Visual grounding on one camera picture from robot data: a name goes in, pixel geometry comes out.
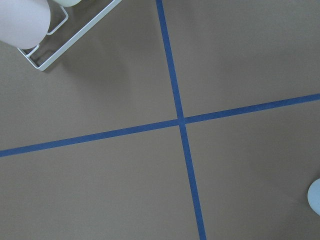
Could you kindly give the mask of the light blue cup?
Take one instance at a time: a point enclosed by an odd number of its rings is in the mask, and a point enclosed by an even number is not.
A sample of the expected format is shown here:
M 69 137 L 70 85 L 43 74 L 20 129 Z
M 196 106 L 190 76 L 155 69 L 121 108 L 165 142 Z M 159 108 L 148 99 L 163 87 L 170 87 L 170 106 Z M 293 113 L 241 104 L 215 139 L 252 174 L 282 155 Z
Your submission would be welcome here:
M 308 188 L 307 200 L 310 208 L 320 215 L 320 179 L 315 180 Z

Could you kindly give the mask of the pale pink cup in rack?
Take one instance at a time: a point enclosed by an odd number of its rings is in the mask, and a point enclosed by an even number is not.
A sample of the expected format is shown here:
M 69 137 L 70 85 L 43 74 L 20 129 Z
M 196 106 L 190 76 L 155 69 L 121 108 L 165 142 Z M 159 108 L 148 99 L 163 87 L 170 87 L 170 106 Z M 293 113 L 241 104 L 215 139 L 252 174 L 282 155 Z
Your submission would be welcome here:
M 46 0 L 2 0 L 0 40 L 19 49 L 31 49 L 46 36 L 51 12 Z

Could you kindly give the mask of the white cup rack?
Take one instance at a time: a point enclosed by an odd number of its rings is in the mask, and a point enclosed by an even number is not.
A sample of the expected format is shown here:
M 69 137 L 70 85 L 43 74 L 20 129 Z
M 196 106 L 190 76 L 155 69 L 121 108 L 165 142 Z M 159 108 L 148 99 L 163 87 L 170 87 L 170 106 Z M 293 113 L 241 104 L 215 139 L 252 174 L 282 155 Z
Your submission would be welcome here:
M 18 51 L 35 69 L 44 71 L 119 3 L 119 0 L 81 0 L 73 6 L 62 6 L 50 0 L 48 33 L 35 47 Z

